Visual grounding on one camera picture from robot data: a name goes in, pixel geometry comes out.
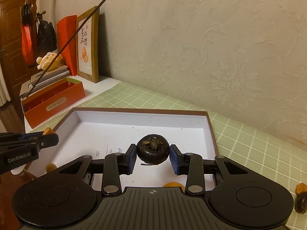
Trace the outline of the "wooden coat rack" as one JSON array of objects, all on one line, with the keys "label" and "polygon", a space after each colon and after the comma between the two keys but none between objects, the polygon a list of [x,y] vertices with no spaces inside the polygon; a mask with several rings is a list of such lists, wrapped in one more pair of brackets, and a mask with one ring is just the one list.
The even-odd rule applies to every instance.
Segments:
[{"label": "wooden coat rack", "polygon": [[42,13],[37,13],[37,0],[25,0],[24,6],[21,9],[21,25],[29,25],[31,32],[31,39],[33,44],[33,52],[34,52],[34,61],[35,64],[28,67],[34,67],[36,65],[36,57],[38,55],[37,49],[37,23],[39,18],[42,17],[42,14],[46,13],[43,11]]}]

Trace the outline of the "dark round mangosteen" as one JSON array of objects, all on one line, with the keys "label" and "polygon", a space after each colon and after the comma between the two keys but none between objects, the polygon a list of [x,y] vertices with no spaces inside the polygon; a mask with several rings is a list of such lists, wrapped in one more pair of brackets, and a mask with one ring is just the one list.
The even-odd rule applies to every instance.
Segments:
[{"label": "dark round mangosteen", "polygon": [[147,165],[160,165],[169,157],[170,145],[157,134],[146,135],[137,143],[137,156]]}]

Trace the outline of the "red hanging bag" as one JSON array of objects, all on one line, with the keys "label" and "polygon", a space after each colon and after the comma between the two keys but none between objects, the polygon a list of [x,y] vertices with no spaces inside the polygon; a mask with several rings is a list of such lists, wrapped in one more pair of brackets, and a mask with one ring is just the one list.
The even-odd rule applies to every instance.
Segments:
[{"label": "red hanging bag", "polygon": [[34,52],[33,52],[33,44],[31,39],[30,26],[21,25],[21,50],[23,58],[28,66],[32,66],[35,64],[34,61]]}]

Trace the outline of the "dark water chestnut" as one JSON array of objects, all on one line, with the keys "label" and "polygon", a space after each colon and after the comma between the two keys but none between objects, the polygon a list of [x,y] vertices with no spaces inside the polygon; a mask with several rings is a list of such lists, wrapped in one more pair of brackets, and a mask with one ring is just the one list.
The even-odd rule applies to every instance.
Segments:
[{"label": "dark water chestnut", "polygon": [[307,192],[302,192],[295,198],[295,211],[301,214],[307,211]]}]

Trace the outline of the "black hanging bag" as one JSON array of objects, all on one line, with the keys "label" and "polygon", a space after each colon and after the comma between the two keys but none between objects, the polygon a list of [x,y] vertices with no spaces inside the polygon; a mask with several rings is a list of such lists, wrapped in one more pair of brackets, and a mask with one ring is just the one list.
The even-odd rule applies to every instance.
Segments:
[{"label": "black hanging bag", "polygon": [[37,48],[40,57],[57,49],[56,32],[51,22],[40,21],[37,33]]}]

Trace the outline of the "white shallow box brown rim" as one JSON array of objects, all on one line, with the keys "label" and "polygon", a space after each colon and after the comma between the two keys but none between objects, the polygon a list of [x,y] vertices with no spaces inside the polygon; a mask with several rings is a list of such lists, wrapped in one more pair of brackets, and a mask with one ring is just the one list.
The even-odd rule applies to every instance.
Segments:
[{"label": "white shallow box brown rim", "polygon": [[103,159],[111,153],[124,153],[149,134],[163,136],[182,153],[196,153],[210,160],[218,154],[205,111],[74,108],[54,131],[58,144],[42,149],[27,169],[36,177],[44,175],[50,163],[60,167],[83,155]]}]

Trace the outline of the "tan round longan fruit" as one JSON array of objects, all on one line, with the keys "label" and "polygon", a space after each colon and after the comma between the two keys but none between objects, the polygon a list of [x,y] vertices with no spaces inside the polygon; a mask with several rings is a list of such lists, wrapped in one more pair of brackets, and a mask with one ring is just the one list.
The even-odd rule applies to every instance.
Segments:
[{"label": "tan round longan fruit", "polygon": [[50,173],[54,170],[57,169],[57,166],[54,164],[54,163],[49,163],[47,166],[46,166],[46,173]]}]

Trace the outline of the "orange kumquat in box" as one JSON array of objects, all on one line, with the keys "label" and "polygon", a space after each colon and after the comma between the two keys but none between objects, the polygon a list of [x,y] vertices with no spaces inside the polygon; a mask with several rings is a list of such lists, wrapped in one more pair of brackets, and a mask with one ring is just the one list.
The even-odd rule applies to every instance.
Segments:
[{"label": "orange kumquat in box", "polygon": [[183,192],[185,191],[184,185],[178,182],[168,182],[164,184],[162,187],[179,187]]}]

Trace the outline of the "small orange kumquat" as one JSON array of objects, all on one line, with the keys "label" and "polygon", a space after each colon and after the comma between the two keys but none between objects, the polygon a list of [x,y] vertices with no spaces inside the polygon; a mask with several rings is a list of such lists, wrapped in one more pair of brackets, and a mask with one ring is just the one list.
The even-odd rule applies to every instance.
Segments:
[{"label": "small orange kumquat", "polygon": [[296,195],[299,196],[300,194],[302,194],[302,193],[304,193],[304,192],[307,192],[307,185],[304,184],[304,183],[298,184],[298,185],[296,186],[296,188],[295,188],[295,193],[296,193]]}]

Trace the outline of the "yellow plush bear toy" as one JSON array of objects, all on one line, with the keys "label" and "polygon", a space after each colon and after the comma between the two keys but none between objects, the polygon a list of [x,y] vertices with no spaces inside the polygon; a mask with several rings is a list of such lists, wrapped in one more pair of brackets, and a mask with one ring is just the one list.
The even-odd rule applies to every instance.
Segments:
[{"label": "yellow plush bear toy", "polygon": [[62,55],[59,55],[57,58],[56,56],[57,56],[56,53],[48,52],[44,57],[38,57],[36,59],[37,69],[45,71],[50,66],[53,60],[54,62],[52,63],[48,71],[52,71],[57,67],[59,67],[59,65],[61,65],[62,63]]}]

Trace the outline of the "wooden framed calligraphy picture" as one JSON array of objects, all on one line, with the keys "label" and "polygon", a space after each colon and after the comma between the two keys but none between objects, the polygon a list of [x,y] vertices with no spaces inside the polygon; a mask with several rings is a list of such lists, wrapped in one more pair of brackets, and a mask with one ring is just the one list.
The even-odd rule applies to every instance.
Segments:
[{"label": "wooden framed calligraphy picture", "polygon": [[93,83],[99,82],[98,21],[99,8],[97,6],[77,17],[77,27],[82,25],[76,38],[78,76]]}]

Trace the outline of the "orange carrot piece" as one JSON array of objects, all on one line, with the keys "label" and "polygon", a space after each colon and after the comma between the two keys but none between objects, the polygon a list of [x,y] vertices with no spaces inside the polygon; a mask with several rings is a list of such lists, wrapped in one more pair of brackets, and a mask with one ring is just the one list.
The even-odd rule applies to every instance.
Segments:
[{"label": "orange carrot piece", "polygon": [[43,135],[50,135],[50,134],[54,134],[54,131],[53,131],[50,127],[47,127],[47,128],[43,131]]}]

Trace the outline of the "green checked tablecloth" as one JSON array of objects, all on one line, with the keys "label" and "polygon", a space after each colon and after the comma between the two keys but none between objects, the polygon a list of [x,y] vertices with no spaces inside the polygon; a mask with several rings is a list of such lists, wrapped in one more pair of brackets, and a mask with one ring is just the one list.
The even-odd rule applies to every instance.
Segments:
[{"label": "green checked tablecloth", "polygon": [[[123,82],[81,103],[80,108],[198,110],[190,103]],[[47,126],[54,128],[67,114],[51,119]],[[298,184],[306,183],[306,151],[214,112],[209,119],[218,154],[279,183],[291,194]]]}]

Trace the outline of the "brown wooden door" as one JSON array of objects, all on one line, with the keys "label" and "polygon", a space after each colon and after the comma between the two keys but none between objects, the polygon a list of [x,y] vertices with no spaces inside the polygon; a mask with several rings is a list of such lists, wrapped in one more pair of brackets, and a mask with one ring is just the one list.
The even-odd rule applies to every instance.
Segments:
[{"label": "brown wooden door", "polygon": [[1,68],[12,99],[19,97],[21,85],[30,79],[21,43],[21,9],[25,0],[1,0]]}]

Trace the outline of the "red cloth book box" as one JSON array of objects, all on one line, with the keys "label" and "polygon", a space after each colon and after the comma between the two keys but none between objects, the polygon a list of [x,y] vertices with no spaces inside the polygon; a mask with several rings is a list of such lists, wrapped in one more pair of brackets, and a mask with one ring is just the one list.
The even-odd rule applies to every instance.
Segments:
[{"label": "red cloth book box", "polygon": [[30,127],[34,129],[84,97],[83,83],[67,77],[23,99],[21,105],[24,117]]}]

